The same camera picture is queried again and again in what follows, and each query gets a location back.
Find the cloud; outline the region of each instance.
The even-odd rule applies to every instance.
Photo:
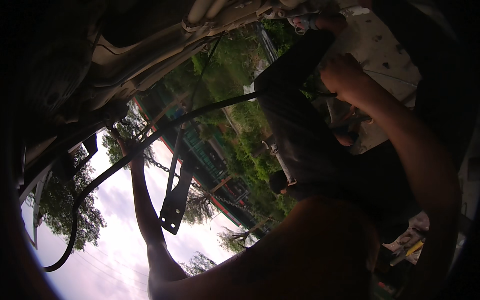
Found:
[[[170,165],[171,152],[162,142],[153,143],[155,157],[164,166]],[[91,160],[96,169],[93,177],[110,167],[106,149],[98,139],[98,152]],[[145,168],[145,179],[152,204],[158,212],[165,198],[168,174],[156,167]],[[147,299],[146,283],[148,260],[146,244],[140,234],[133,205],[132,179],[130,171],[119,170],[105,180],[96,192],[95,206],[101,211],[107,227],[100,230],[98,247],[87,244],[85,252],[71,255],[59,270],[47,273],[48,280],[64,299]],[[22,206],[25,228],[32,237],[31,207]],[[181,224],[176,236],[164,231],[168,250],[176,261],[187,262],[195,251],[200,251],[217,264],[232,256],[220,248],[216,234],[223,226],[236,228],[224,215],[211,222],[212,230],[206,225]],[[40,265],[55,263],[63,254],[66,244],[54,236],[46,225],[38,228],[38,251]]]

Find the tree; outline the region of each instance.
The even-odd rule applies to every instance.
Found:
[[[82,147],[78,148],[74,155],[74,165],[76,166],[86,156],[87,151]],[[52,176],[45,185],[40,201],[40,210],[44,222],[53,234],[70,236],[73,202],[76,196],[93,180],[91,175],[94,171],[90,162],[87,162],[67,183]],[[78,228],[73,247],[75,250],[83,250],[86,242],[97,246],[100,228],[107,226],[100,211],[94,206],[95,199],[93,192],[88,194],[85,202],[78,209]]]
[[[212,218],[214,207],[210,203],[210,196],[191,186],[187,195],[187,204],[182,221],[189,224],[205,224]]]
[[[128,110],[127,116],[119,123],[117,123],[117,130],[120,136],[124,140],[132,139],[136,137],[145,126],[148,125],[147,118],[139,111],[138,106],[135,102],[130,101],[130,109]],[[111,134],[110,131],[107,131],[102,137],[102,146],[107,149],[107,155],[110,163],[113,165],[123,158],[120,146],[117,143]],[[145,166],[148,167],[152,164],[152,159],[154,157],[154,151],[152,145],[149,145],[144,150],[145,157]]]
[[[182,269],[189,276],[195,276],[216,266],[216,263],[203,253],[195,251],[195,255],[190,258],[188,263],[179,263]]]
[[[220,240],[218,240],[220,242],[220,246],[223,249],[233,253],[242,252],[245,248],[251,247],[256,243],[255,238],[250,234],[260,228],[267,221],[268,219],[260,221],[247,231],[241,230],[242,227],[240,227],[240,231],[233,231],[227,227],[224,227],[225,230],[217,234],[217,236],[220,238]]]

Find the foot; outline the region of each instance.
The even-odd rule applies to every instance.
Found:
[[[293,18],[293,23],[296,27],[304,29],[300,17]],[[326,29],[332,32],[335,36],[339,36],[348,24],[345,17],[339,13],[331,16],[323,16],[319,14],[315,20],[315,26],[317,26],[318,29]]]

